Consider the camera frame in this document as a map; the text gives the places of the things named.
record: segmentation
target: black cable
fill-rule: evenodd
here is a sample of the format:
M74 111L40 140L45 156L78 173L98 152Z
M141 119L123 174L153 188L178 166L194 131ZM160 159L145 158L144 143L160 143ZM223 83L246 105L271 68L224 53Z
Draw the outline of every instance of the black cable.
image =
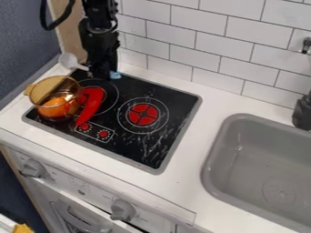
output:
M51 31L55 29L57 26L62 24L72 13L73 7L75 5L75 0L69 0L69 3L67 7L65 8L65 11L63 14L57 18L54 22L52 22L50 25L46 23L46 8L47 8L47 0L41 0L41 6L40 6L40 23L41 26L47 30Z

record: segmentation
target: blue object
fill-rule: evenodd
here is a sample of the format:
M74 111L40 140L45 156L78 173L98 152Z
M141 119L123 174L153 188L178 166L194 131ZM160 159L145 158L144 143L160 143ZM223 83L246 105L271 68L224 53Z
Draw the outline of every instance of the blue object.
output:
M119 72L110 71L110 79L120 79L122 76Z

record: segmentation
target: stove burner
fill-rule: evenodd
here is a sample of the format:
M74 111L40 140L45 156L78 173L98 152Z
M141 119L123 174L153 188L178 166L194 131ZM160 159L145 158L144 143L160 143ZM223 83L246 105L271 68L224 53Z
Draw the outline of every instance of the stove burner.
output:
M129 122L137 127L153 125L158 120L159 115L159 109L151 104L134 105L126 113Z
M134 134L151 134L166 125L169 111L155 98L139 97L125 102L117 113L120 126Z
M90 78L84 79L79 82L80 86L87 87L102 87L105 90L105 99L102 105L98 108L95 116L104 114L115 106L119 99L119 90L117 87L109 82L103 81L102 79Z

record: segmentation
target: gray wall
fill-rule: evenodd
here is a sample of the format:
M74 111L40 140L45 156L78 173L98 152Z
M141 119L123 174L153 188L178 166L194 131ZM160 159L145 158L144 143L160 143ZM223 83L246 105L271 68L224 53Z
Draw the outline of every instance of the gray wall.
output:
M40 0L0 1L0 100L55 57L55 32L39 21Z

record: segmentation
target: sink basin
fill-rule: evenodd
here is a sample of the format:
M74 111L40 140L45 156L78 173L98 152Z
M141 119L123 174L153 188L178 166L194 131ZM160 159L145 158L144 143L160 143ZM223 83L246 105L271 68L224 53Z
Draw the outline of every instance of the sink basin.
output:
M230 116L202 170L206 191L298 232L311 232L311 134L257 116Z

